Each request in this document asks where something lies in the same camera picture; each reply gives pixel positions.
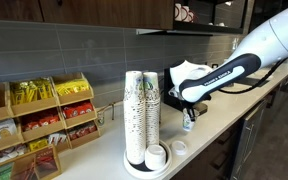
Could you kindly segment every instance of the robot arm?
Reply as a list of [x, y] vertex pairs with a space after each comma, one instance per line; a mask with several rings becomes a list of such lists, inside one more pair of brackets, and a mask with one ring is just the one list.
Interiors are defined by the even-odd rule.
[[228, 61], [200, 78], [187, 73], [185, 62], [170, 68], [177, 97], [195, 103], [238, 79], [288, 57], [288, 9], [253, 30], [240, 43]]

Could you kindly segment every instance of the white cup lid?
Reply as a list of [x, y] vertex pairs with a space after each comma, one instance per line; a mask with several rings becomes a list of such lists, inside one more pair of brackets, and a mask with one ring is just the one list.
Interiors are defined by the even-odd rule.
[[187, 152], [186, 144], [183, 141], [173, 141], [172, 151], [177, 155], [184, 155]]

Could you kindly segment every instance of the cabinet door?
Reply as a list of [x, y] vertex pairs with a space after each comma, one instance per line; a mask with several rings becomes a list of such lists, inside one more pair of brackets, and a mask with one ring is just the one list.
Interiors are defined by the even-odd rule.
[[174, 0], [40, 0], [45, 22], [172, 29]]
[[0, 20], [43, 21], [38, 0], [0, 0]]

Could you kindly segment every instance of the cabinet handle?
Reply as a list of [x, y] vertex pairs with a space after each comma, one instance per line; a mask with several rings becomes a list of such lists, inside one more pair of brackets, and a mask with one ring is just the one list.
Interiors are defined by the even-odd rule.
[[271, 101], [266, 104], [266, 108], [269, 109], [269, 108], [271, 108], [273, 106], [274, 100], [275, 100], [275, 96], [276, 96], [276, 92], [277, 92], [276, 90], [273, 90], [273, 92], [270, 93]]
[[211, 166], [213, 166], [217, 170], [220, 170], [228, 159], [229, 155], [225, 152], [222, 152], [215, 158], [215, 160], [211, 162]]
[[59, 6], [62, 6], [63, 0], [56, 0], [56, 1], [57, 1], [57, 4], [58, 4]]
[[233, 134], [234, 132], [231, 131], [224, 132], [224, 134], [222, 134], [220, 138], [217, 139], [217, 143], [224, 145], [233, 136]]

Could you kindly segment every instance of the white countertop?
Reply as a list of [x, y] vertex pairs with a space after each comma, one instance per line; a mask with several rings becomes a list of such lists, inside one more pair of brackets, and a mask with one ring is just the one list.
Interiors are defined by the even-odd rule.
[[[287, 76], [288, 64], [282, 64], [267, 84], [248, 93], [212, 93], [212, 100], [204, 102], [208, 105], [208, 112], [198, 117], [191, 132], [182, 129], [183, 117], [180, 111], [162, 104], [160, 139], [168, 145], [174, 140], [181, 140], [186, 143], [188, 151], [182, 156], [172, 153], [170, 168], [158, 179], [170, 179], [174, 176]], [[234, 87], [225, 89], [235, 91], [247, 87], [249, 86], [235, 83]], [[100, 138], [60, 154], [62, 174], [55, 179], [136, 179], [126, 171], [123, 164], [125, 135], [121, 105], [116, 107], [115, 120], [110, 118], [111, 113], [106, 111]]]

